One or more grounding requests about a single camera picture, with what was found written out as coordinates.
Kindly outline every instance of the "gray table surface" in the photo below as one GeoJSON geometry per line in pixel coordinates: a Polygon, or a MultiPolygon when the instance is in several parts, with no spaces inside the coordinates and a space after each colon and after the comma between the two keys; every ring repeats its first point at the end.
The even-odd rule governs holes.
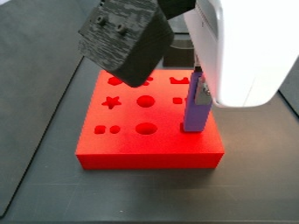
{"type": "Polygon", "coordinates": [[[81,60],[77,30],[92,0],[81,1],[0,6],[0,216],[81,60]]]}
{"type": "Polygon", "coordinates": [[[97,74],[84,59],[0,222],[299,221],[299,122],[280,94],[212,108],[217,169],[84,171],[74,150],[97,74]]]}

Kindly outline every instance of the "shape sorter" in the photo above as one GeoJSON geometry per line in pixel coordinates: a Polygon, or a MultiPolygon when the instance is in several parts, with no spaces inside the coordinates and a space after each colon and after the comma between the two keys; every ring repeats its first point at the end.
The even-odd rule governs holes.
{"type": "Polygon", "coordinates": [[[212,113],[202,132],[182,131],[190,73],[153,70],[130,88],[100,72],[76,149],[84,169],[217,166],[224,150],[212,113]]]}

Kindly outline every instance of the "hole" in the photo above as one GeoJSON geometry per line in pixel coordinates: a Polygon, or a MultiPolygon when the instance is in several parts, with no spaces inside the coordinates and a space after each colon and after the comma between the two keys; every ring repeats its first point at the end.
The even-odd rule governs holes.
{"type": "Polygon", "coordinates": [[[149,86],[149,81],[152,81],[154,78],[153,77],[148,77],[146,79],[145,79],[145,82],[144,82],[144,86],[149,86]]]}
{"type": "Polygon", "coordinates": [[[106,81],[106,84],[109,84],[112,86],[120,85],[121,83],[122,83],[122,81],[117,77],[112,77],[106,81]]]}
{"type": "Polygon", "coordinates": [[[96,135],[104,134],[105,131],[106,131],[106,127],[102,126],[102,125],[98,125],[98,126],[94,128],[94,134],[96,134],[96,135]]]}
{"type": "Polygon", "coordinates": [[[150,95],[142,95],[136,99],[136,104],[141,108],[150,108],[154,105],[154,98],[150,95]]]}
{"type": "Polygon", "coordinates": [[[157,131],[157,128],[156,126],[149,123],[149,122],[142,122],[142,123],[138,123],[136,126],[134,126],[134,131],[140,134],[140,135],[152,135],[156,131],[157,131]]]}
{"type": "Polygon", "coordinates": [[[121,102],[118,101],[118,96],[112,98],[112,97],[106,97],[106,101],[104,101],[101,103],[102,106],[106,106],[108,109],[112,109],[114,106],[121,105],[121,102]]]}
{"type": "Polygon", "coordinates": [[[118,34],[125,34],[125,32],[126,32],[126,27],[125,27],[124,24],[120,24],[120,25],[116,27],[116,32],[117,32],[118,34]]]}
{"type": "Polygon", "coordinates": [[[97,22],[96,22],[96,23],[97,23],[98,25],[104,25],[105,22],[106,22],[105,17],[104,17],[104,16],[98,16],[98,17],[97,17],[97,22]]]}
{"type": "Polygon", "coordinates": [[[176,80],[173,77],[169,78],[172,84],[189,84],[189,79],[184,77],[181,80],[176,80]]]}
{"type": "Polygon", "coordinates": [[[172,98],[172,103],[173,103],[173,104],[182,104],[182,98],[180,98],[180,97],[173,97],[173,98],[172,98]]]}
{"type": "Polygon", "coordinates": [[[112,133],[112,134],[116,134],[117,132],[120,131],[120,127],[118,126],[112,126],[110,128],[109,128],[109,132],[112,133]]]}
{"type": "Polygon", "coordinates": [[[100,6],[104,6],[104,4],[105,4],[105,0],[101,0],[100,3],[98,3],[98,5],[100,6]]]}

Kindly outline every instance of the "red block top surface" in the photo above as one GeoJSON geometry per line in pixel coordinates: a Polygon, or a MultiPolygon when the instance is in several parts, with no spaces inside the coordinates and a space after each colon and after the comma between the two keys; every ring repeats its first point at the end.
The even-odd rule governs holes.
{"type": "Polygon", "coordinates": [[[146,83],[130,88],[101,71],[76,154],[222,154],[210,114],[201,133],[180,129],[190,73],[154,70],[146,83]]]}

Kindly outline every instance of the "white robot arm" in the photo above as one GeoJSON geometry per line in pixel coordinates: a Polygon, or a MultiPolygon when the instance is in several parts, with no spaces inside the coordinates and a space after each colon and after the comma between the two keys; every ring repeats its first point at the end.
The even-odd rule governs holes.
{"type": "Polygon", "coordinates": [[[269,101],[299,55],[297,0],[197,0],[184,13],[213,103],[269,101]]]}

